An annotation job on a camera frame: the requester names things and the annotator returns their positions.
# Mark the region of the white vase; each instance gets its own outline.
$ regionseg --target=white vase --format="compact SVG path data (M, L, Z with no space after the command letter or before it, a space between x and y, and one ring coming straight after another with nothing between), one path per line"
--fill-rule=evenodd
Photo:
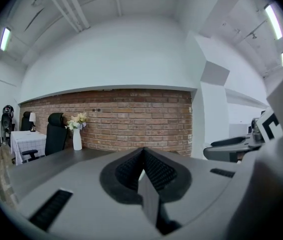
M82 149L82 139L79 129L73 130L73 136L72 136L72 144L74 150L81 150Z

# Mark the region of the vent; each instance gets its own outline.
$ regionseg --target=vent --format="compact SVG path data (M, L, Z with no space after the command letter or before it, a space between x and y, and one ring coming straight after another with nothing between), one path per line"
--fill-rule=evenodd
M31 223L46 231L58 214L62 211L73 193L58 190L39 210L29 219Z
M223 170L223 169L218 169L218 168L211 169L210 172L213 174L218 174L218 175L225 176L228 178L232 178L235 175L234 171Z

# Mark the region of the white tablecloth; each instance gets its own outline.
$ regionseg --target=white tablecloth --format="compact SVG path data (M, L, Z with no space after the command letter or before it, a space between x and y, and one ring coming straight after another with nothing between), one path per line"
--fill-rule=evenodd
M38 131L12 131L10 136L10 152L16 157L16 165L21 165L23 161L31 158L30 155L22 155L22 152L38 150L35 157L45 155L46 135Z

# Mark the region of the red brick wall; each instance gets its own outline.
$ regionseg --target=red brick wall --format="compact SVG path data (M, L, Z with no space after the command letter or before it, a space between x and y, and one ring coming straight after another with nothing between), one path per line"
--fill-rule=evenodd
M188 91L83 91L25 102L20 106L20 117L25 111L36 113L36 130L46 134L51 113L63 112L66 123L71 116L87 112L87 127L80 132L85 147L110 151L156 147L189 156L191 107ZM66 145L72 146L70 138Z

